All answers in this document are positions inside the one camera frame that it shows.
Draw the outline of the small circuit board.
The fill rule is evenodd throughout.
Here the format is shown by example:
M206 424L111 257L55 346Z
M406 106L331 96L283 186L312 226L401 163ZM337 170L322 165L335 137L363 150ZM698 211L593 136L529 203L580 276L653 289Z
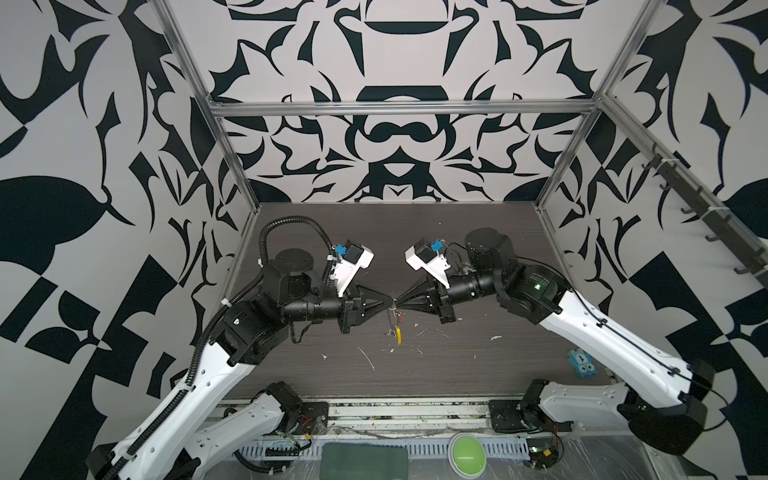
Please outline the small circuit board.
M562 460L563 447L554 435L547 438L528 438L526 444L528 451L528 459L524 461L526 467L534 470L548 470Z

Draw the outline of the green round button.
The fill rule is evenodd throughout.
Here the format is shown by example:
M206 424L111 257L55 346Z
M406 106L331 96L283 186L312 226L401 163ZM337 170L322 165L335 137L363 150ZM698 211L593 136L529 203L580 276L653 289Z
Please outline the green round button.
M448 461L463 479L478 479L486 468L487 456L480 440L469 433L454 435L448 444Z

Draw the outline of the blue connector block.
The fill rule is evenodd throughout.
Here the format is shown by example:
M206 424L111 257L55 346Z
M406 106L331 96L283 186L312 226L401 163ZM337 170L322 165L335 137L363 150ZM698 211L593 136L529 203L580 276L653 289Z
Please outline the blue connector block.
M589 377L597 373L592 357L580 348L569 350L568 360L580 377Z

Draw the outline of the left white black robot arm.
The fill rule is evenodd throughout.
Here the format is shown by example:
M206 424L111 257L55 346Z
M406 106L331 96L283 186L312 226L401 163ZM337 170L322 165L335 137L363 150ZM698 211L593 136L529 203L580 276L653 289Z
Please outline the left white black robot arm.
M322 272L301 249L268 253L269 234L305 224L325 247ZM374 254L357 242L334 244L317 221L293 215L267 223L258 237L261 269L233 298L225 299L198 338L186 375L152 414L124 440L97 446L86 460L96 479L202 479L247 441L289 433L303 408L284 382L259 392L251 406L213 425L205 421L241 380L282 342L299 343L295 325L338 323L342 333L388 309L393 300L355 283Z

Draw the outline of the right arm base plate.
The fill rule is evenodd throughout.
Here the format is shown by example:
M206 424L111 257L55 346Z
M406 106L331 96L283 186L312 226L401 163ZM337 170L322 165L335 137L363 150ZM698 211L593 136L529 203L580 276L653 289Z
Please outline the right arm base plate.
M572 431L572 422L556 422L538 405L523 400L494 399L488 402L491 428L496 433L536 433Z

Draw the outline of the black wall hook rack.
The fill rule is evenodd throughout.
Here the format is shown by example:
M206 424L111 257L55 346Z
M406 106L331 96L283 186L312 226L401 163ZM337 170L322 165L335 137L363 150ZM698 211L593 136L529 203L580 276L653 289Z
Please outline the black wall hook rack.
M767 243L761 240L736 213L718 199L678 158L666 155L658 143L643 169L653 170L663 183L661 190L674 192L685 204L681 213L702 221L710 231L705 239L722 243L740 262L737 275L750 275L767 289Z

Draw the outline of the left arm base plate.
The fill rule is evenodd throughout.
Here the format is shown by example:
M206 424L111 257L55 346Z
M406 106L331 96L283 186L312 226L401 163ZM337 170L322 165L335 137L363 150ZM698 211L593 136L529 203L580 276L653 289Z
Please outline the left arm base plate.
M289 412L283 430L293 435L312 435L327 427L328 417L328 402L303 402L298 409Z

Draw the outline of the dark green pad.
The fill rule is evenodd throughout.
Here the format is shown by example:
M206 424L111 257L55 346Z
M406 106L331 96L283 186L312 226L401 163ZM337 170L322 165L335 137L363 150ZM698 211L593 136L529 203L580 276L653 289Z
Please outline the dark green pad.
M404 447L356 443L329 443L323 447L322 480L403 480L409 478L409 457Z

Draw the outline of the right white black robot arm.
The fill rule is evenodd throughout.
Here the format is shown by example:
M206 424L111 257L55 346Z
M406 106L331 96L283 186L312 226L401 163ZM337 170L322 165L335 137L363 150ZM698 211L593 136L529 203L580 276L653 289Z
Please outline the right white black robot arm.
M671 455L686 453L709 431L704 403L715 371L651 345L589 303L554 268L516 254L511 239L489 227L465 237L467 264L450 273L448 247L417 241L407 264L425 277L395 301L402 310L456 321L458 304L492 296L515 317L557 334L616 374L605 386L579 387L537 379L518 405L525 424L554 427L584 422L627 428L647 445Z

